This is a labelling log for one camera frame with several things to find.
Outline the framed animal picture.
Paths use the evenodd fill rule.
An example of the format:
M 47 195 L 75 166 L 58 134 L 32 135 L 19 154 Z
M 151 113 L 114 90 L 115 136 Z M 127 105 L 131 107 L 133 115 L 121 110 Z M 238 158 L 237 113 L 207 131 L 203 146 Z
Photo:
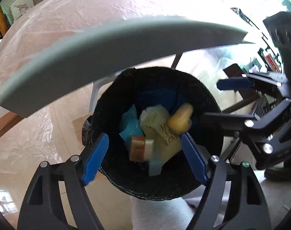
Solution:
M 32 7 L 34 7 L 33 0 L 15 0 L 10 5 L 13 20 L 15 21 L 18 19 L 23 13 Z

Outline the yellow rounded trash piece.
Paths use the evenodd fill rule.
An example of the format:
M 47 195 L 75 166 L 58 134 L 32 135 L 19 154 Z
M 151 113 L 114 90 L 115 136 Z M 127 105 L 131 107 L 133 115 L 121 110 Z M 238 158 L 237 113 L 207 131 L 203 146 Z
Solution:
M 169 129 L 176 135 L 188 132 L 192 125 L 191 116 L 193 110 L 193 106 L 188 103 L 180 106 L 180 108 L 166 122 Z

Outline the yellow paper bag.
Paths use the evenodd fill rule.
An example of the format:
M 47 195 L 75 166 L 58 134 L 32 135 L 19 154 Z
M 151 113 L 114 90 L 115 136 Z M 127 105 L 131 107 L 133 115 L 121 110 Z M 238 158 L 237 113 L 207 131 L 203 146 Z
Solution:
M 169 112 L 163 106 L 157 105 L 143 110 L 139 119 L 145 136 L 154 139 L 163 163 L 166 163 L 182 149 L 180 138 L 173 134 L 166 124 L 169 117 Z

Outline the black trash bin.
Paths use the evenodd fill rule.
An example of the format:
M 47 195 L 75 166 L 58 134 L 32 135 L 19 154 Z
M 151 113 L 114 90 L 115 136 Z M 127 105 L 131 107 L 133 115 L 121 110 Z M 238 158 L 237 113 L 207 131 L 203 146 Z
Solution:
M 180 148 L 180 138 L 172 136 L 160 123 L 144 134 L 161 148 L 163 167 L 157 176 L 149 175 L 147 162 L 129 159 L 130 142 L 120 134 L 124 130 L 123 114 L 135 108 L 137 116 L 152 106 L 160 105 L 174 114 L 183 104 L 190 104 L 192 125 L 190 136 L 212 155 L 220 155 L 223 135 L 202 120 L 205 113 L 220 113 L 220 108 L 206 86 L 194 76 L 167 67 L 127 69 L 109 86 L 99 99 L 94 113 L 84 122 L 81 134 L 84 146 L 91 146 L 106 133 L 109 146 L 101 164 L 101 172 L 119 190 L 145 200 L 171 200 L 199 187 L 200 182 Z

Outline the gold cardboard box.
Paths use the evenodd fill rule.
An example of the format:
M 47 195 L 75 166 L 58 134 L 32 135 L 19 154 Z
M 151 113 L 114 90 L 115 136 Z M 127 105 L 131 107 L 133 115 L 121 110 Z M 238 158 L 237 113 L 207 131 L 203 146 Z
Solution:
M 153 158 L 154 140 L 144 136 L 132 136 L 129 159 L 134 162 L 150 161 Z

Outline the blue paper bag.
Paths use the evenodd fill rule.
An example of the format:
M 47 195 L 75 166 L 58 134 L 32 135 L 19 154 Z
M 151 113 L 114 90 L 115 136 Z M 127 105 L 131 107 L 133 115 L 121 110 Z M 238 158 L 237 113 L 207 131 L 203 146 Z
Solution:
M 163 165 L 181 151 L 180 138 L 167 126 L 169 112 L 160 104 L 144 109 L 137 117 L 133 105 L 122 115 L 119 133 L 129 151 L 129 160 L 148 163 L 148 175 L 158 176 Z

